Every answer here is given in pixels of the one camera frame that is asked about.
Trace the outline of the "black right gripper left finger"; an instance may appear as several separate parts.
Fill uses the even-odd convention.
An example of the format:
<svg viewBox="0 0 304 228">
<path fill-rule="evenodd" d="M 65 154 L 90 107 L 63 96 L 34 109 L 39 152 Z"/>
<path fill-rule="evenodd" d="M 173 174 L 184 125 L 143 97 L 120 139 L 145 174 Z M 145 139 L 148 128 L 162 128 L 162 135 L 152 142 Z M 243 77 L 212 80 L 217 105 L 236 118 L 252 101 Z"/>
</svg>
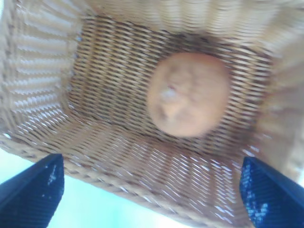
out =
<svg viewBox="0 0 304 228">
<path fill-rule="evenodd" d="M 0 185 L 2 228 L 46 228 L 65 189 L 62 154 L 50 154 Z"/>
</svg>

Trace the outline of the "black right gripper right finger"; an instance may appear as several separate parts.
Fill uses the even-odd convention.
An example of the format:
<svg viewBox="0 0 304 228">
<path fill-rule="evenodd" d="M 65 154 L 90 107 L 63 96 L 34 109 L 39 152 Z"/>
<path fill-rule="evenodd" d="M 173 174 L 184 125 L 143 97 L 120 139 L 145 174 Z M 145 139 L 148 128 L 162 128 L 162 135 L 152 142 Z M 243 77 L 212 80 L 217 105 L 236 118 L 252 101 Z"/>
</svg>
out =
<svg viewBox="0 0 304 228">
<path fill-rule="evenodd" d="M 256 157 L 245 157 L 239 191 L 256 228 L 302 228 L 304 188 Z"/>
</svg>

